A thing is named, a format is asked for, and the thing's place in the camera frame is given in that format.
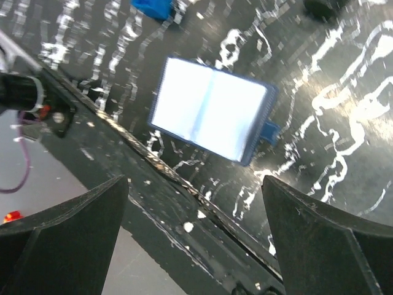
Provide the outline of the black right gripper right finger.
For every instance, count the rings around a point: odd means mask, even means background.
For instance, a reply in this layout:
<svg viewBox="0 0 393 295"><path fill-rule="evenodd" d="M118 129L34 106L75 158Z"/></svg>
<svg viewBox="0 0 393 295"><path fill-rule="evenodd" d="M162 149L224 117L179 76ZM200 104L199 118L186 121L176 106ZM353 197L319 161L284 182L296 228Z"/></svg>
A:
<svg viewBox="0 0 393 295"><path fill-rule="evenodd" d="M287 294L392 294L392 227L267 176L263 201Z"/></svg>

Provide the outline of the navy blue card holder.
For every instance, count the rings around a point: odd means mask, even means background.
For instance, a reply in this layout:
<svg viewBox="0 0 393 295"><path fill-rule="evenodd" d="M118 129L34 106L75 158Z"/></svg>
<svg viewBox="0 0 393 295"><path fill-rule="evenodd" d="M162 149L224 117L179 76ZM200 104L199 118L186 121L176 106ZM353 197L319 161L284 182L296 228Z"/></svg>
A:
<svg viewBox="0 0 393 295"><path fill-rule="evenodd" d="M168 57L148 123L247 166L259 141L277 143L280 127L269 119L277 95L266 82Z"/></svg>

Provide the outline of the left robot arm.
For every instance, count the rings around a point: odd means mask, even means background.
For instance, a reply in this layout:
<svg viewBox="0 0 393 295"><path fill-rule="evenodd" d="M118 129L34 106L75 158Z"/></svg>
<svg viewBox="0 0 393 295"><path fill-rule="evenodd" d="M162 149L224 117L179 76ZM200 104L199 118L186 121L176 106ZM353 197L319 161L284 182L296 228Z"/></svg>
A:
<svg viewBox="0 0 393 295"><path fill-rule="evenodd" d="M1 73L1 112L11 109L35 112L44 105L45 89L33 76Z"/></svg>

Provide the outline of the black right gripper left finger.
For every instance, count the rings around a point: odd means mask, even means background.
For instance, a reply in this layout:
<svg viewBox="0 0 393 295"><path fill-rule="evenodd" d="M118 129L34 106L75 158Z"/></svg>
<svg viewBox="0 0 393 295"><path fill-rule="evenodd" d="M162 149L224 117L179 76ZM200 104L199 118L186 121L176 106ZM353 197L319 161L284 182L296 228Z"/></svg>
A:
<svg viewBox="0 0 393 295"><path fill-rule="evenodd" d="M121 175L1 225L1 294L101 294L127 199Z"/></svg>

